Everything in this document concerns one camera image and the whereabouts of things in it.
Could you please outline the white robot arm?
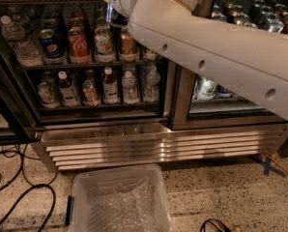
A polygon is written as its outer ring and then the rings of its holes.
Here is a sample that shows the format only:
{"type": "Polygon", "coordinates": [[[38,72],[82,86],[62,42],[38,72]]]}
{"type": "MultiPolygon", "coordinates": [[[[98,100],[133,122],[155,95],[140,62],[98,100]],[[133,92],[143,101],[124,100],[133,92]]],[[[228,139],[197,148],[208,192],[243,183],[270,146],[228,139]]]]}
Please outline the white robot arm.
{"type": "Polygon", "coordinates": [[[288,35],[195,16],[200,0],[104,0],[136,41],[288,121],[288,35]]]}

